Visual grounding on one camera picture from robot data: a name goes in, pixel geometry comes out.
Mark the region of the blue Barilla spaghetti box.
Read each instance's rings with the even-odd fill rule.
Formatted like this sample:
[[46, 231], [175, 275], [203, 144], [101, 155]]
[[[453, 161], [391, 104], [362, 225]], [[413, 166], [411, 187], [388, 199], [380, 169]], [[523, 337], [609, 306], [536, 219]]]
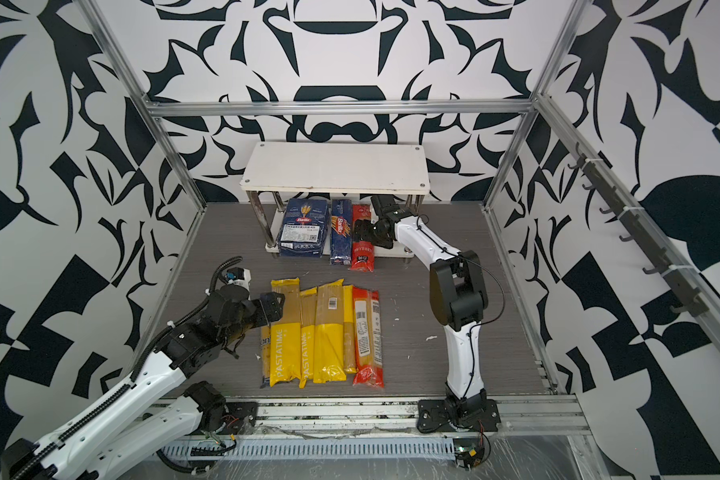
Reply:
[[352, 262], [352, 202], [331, 201], [330, 263], [349, 267]]

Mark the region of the yellow spaghetti bag narrow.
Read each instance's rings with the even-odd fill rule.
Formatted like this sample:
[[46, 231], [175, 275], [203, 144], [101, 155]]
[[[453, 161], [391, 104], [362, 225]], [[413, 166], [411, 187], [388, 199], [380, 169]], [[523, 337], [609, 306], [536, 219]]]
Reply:
[[353, 286], [344, 285], [343, 294], [343, 350], [344, 350], [344, 371], [347, 374], [357, 372], [356, 364], [356, 341], [355, 341], [355, 313], [353, 303]]

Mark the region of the dark blue Barilla pasta bag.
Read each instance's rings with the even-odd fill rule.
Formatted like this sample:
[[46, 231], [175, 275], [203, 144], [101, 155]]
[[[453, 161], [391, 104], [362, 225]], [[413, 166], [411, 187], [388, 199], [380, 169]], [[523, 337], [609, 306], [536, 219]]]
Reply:
[[279, 253], [319, 258], [328, 234], [329, 203], [324, 198], [292, 198], [277, 236]]

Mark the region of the yellow Pastatime bag barcode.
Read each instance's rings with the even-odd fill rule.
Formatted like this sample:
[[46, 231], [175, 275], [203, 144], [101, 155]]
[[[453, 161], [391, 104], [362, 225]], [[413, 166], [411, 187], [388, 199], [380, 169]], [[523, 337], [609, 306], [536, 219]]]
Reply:
[[316, 384], [345, 381], [344, 280], [317, 289], [314, 379]]

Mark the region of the red spaghetti bag labelled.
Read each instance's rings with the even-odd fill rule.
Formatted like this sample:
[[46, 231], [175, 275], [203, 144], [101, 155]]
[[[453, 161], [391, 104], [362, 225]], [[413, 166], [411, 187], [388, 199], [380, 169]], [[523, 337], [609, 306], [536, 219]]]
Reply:
[[354, 287], [353, 310], [357, 369], [353, 384], [383, 388], [381, 309], [378, 292]]

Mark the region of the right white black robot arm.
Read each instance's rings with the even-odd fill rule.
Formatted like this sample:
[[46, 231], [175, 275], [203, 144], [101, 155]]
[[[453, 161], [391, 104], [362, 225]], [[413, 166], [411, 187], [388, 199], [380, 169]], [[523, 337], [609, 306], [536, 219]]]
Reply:
[[446, 337], [445, 407], [452, 423], [464, 425], [484, 412], [488, 401], [480, 372], [479, 333], [489, 298], [479, 257], [445, 242], [422, 216], [391, 195], [373, 195], [371, 206], [377, 220], [362, 220], [353, 229], [355, 236], [385, 249], [399, 243], [428, 269], [430, 307]]

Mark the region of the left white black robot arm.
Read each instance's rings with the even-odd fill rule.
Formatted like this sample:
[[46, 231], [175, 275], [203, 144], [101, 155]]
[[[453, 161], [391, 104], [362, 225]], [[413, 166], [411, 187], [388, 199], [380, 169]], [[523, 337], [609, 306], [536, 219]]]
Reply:
[[251, 329], [282, 318], [285, 296], [250, 299], [240, 285], [213, 287], [201, 304], [170, 324], [142, 353], [130, 376], [111, 393], [36, 442], [20, 439], [1, 456], [4, 479], [54, 472], [78, 474], [102, 447], [155, 400], [218, 358]]

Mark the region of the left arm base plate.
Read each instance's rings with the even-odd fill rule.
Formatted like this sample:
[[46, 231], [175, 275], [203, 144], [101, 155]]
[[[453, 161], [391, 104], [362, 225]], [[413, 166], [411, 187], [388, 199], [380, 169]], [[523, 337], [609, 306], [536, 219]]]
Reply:
[[258, 407], [256, 401], [227, 402], [214, 432], [220, 436], [249, 434], [257, 425]]

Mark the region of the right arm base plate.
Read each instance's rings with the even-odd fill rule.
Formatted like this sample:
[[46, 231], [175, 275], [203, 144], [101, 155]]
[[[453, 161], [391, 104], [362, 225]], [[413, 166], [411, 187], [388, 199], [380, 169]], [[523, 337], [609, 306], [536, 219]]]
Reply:
[[479, 395], [467, 400], [420, 400], [416, 428], [420, 433], [497, 432], [501, 417], [495, 400]]

